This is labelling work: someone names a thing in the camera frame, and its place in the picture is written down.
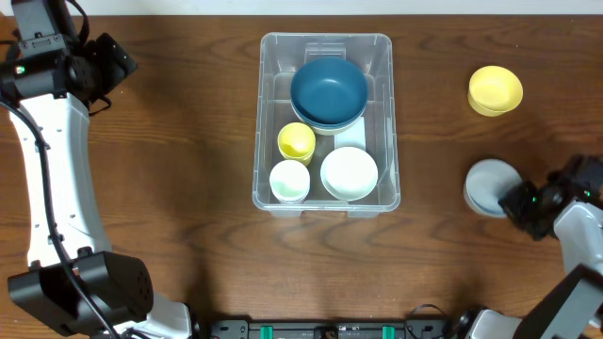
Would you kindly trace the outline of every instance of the clear plastic container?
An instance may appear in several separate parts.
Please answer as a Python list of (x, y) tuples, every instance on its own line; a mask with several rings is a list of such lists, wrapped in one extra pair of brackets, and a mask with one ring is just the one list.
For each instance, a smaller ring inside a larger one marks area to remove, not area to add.
[[(253, 203), (275, 217), (299, 217), (303, 211), (345, 211), (350, 218), (372, 218), (396, 209), (400, 202), (398, 145), (394, 105), (392, 42), (383, 34), (269, 33), (261, 42), (259, 98), (255, 131)], [(358, 66), (368, 81), (365, 118), (366, 151), (379, 171), (375, 189), (355, 202), (342, 202), (320, 180), (322, 161), (334, 150), (333, 136), (317, 135), (308, 166), (311, 187), (301, 204), (282, 204), (270, 190), (272, 168), (283, 161), (276, 138), (297, 121), (291, 106), (293, 74), (319, 57), (342, 57)]]

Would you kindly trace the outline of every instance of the gray storage box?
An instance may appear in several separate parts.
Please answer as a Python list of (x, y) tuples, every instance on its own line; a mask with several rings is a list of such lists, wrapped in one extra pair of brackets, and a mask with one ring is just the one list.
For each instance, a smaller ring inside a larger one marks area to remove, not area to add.
[[(290, 98), (293, 74), (319, 57), (342, 57), (367, 77), (369, 94), (365, 119), (366, 151), (379, 170), (375, 189), (355, 202), (342, 202), (324, 188), (320, 166), (334, 150), (334, 137), (317, 135), (308, 169), (311, 188), (300, 204), (282, 204), (269, 185), (272, 168), (283, 161), (276, 138), (288, 123), (298, 121)], [(261, 42), (260, 81), (255, 131), (253, 203), (275, 217), (299, 217), (303, 211), (346, 211), (351, 218), (371, 218), (390, 212), (400, 202), (398, 145), (394, 105), (392, 42), (383, 34), (269, 33)]]

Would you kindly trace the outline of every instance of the yellow cup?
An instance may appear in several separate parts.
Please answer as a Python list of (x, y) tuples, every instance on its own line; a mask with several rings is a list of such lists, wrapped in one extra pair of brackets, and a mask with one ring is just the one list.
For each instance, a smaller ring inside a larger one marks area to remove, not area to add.
[(317, 138), (307, 125), (291, 122), (279, 132), (277, 143), (284, 159), (297, 160), (308, 166), (317, 146)]
[(482, 67), (469, 80), (469, 104), (486, 117), (496, 117), (515, 109), (523, 96), (519, 78), (499, 66)]

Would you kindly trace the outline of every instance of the brown wooden surface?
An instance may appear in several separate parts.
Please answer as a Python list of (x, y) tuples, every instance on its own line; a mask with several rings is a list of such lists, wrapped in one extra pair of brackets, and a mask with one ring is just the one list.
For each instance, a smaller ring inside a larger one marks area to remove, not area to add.
[[(91, 18), (139, 62), (92, 119), (90, 164), (119, 253), (204, 315), (398, 317), (475, 302), (525, 315), (563, 277), (559, 243), (464, 204), (469, 167), (502, 158), (541, 184), (573, 153), (603, 150), (603, 21), (585, 16)], [(12, 19), (0, 18), (0, 39)], [(394, 44), (402, 203), (374, 219), (278, 219), (251, 198), (259, 43), (272, 31), (383, 32)], [(470, 74), (512, 69), (525, 97), (489, 119)], [(26, 270), (24, 164), (0, 114), (0, 336), (55, 337), (14, 306)]]

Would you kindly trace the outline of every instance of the white wall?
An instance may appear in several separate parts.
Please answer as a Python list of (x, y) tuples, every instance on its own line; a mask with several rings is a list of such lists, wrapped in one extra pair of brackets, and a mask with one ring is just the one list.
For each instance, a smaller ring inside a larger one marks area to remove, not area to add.
[[(89, 15), (603, 14), (603, 0), (79, 0), (78, 2)], [(10, 0), (0, 0), (0, 11), (5, 15), (12, 15)]]

